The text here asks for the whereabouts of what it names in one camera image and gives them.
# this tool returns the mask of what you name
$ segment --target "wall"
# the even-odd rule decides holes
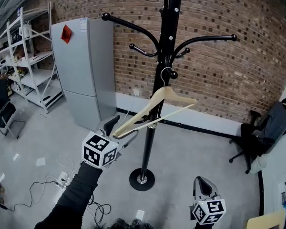
[[[157,38],[163,0],[31,0],[25,9],[54,2],[53,23],[103,12],[149,29]],[[248,121],[248,111],[267,110],[286,85],[286,7],[277,0],[183,0],[176,45],[204,35],[236,34],[237,42],[200,42],[176,60],[179,73],[171,86],[180,95],[199,99],[194,110],[234,121]],[[130,51],[133,42],[148,52],[144,35],[115,25],[116,91],[151,95],[154,58]]]
[[[286,98],[286,89],[281,100]],[[267,168],[263,171],[265,192],[265,214],[281,208],[281,193],[285,191],[286,182],[286,135],[268,154]]]
[[[148,99],[116,93],[116,104],[118,108],[126,110],[130,109],[132,112],[137,113],[148,104]],[[181,107],[164,103],[161,116],[166,116],[179,109],[181,109]],[[165,119],[210,131],[240,136],[241,123],[229,119],[219,118],[210,114],[201,113],[192,109],[185,109]]]

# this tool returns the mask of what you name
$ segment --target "paper on floor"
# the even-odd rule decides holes
[[[45,166],[45,165],[46,165],[46,159],[45,159],[45,157],[37,159],[37,161],[36,161],[36,166],[37,166],[37,167],[38,167],[38,166]]]
[[[143,220],[143,216],[144,216],[144,211],[143,210],[138,210],[137,211],[137,215],[135,216],[137,219]]]
[[[15,154],[14,157],[13,157],[13,160],[16,161],[16,160],[18,160],[20,157],[21,157],[20,154]]]
[[[0,182],[5,178],[5,174],[2,173],[1,177],[0,177]]]

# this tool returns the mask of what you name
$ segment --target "floor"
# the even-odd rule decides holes
[[[30,203],[29,187],[34,181],[43,182],[46,176],[58,177],[62,171],[67,171],[57,162],[63,154],[68,154],[77,165],[81,160],[82,140],[89,133],[74,123],[64,98],[50,109],[48,115],[18,95],[12,96],[11,102],[17,108],[17,118],[27,123],[18,140],[0,133],[0,178],[6,189],[5,204],[9,208],[15,203]],[[227,213],[214,229],[242,229],[249,218],[258,216],[257,176],[245,174],[242,157],[232,164],[228,162],[238,152],[235,145],[230,145],[223,137],[170,125],[159,124],[156,130],[149,161],[149,169],[156,178],[154,187],[146,192],[134,190],[128,179],[129,174],[141,166],[145,131],[139,132],[122,151],[122,156],[100,177],[94,197],[97,202],[112,206],[111,213],[103,219],[106,225],[111,225],[117,218],[130,222],[137,210],[143,210],[143,219],[155,229],[194,228],[189,206],[193,204],[196,176],[211,180],[225,199]],[[36,166],[39,158],[45,158],[45,165]],[[64,166],[72,165],[66,156],[60,161]],[[42,190],[43,185],[34,185],[34,202],[39,200]],[[59,195],[57,186],[47,184],[35,206],[18,206],[14,213],[0,209],[0,229],[34,228],[50,213]],[[94,214],[95,209],[92,207],[90,212]],[[82,228],[92,228],[93,224],[93,217],[86,211]]]

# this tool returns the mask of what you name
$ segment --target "chair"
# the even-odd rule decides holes
[[[243,150],[232,157],[229,162],[241,155],[245,155],[247,164],[246,174],[251,169],[251,161],[273,148],[277,141],[286,133],[286,106],[282,102],[276,102],[257,126],[254,126],[260,113],[251,110],[252,121],[250,124],[241,124],[241,137],[231,139],[229,143],[236,143]]]
[[[13,104],[10,103],[9,97],[8,97],[8,89],[7,89],[7,80],[0,80],[0,132],[3,135],[6,135],[8,132],[14,137],[19,137],[20,132],[25,126],[25,121],[23,120],[13,120],[14,113],[16,112],[16,108]],[[11,129],[10,126],[14,122],[22,122],[24,125],[19,130],[19,132],[15,135]],[[1,131],[1,128],[7,128],[7,131],[3,133]]]

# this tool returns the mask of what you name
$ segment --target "white cable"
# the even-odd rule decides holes
[[[52,179],[54,179],[54,180],[58,180],[57,178],[51,177],[51,176],[47,176],[47,178],[52,178]]]
[[[94,215],[92,215],[88,209],[87,209],[87,211],[88,211],[88,213],[94,218]]]
[[[63,156],[67,156],[70,160],[71,160],[71,158],[69,157],[69,155],[67,155],[67,154],[63,154],[62,156],[60,156],[58,159],[57,159],[57,163],[59,164],[59,165],[61,165],[62,167],[64,167],[64,168],[68,168],[69,170],[67,170],[67,172],[68,171],[72,171],[72,173],[73,173],[73,177],[75,177],[75,172],[74,172],[74,163],[73,163],[73,161],[71,160],[71,162],[72,162],[72,168],[70,168],[70,167],[68,167],[68,166],[63,166],[60,162],[59,162],[59,160],[61,159],[61,157],[63,157]]]
[[[77,166],[79,166],[79,165],[81,164],[81,162],[82,162],[82,161],[80,161],[80,162],[74,167],[74,169],[75,169]]]
[[[134,100],[133,100],[133,102],[132,102],[132,104],[130,105],[130,108],[129,108],[129,110],[128,110],[128,112],[127,112],[127,114],[125,115],[125,117],[124,117],[124,119],[123,119],[123,121],[121,122],[121,123],[119,123],[119,125],[115,128],[115,130],[114,131],[116,131],[123,123],[124,123],[124,121],[125,121],[125,119],[126,119],[126,117],[127,117],[127,115],[129,114],[129,112],[130,112],[130,110],[132,109],[132,107],[133,107],[133,103],[134,103]]]
[[[162,78],[162,72],[163,70],[161,70],[161,73],[160,73],[160,77],[161,77],[161,80],[163,81],[163,86],[165,86],[165,81],[163,80]]]

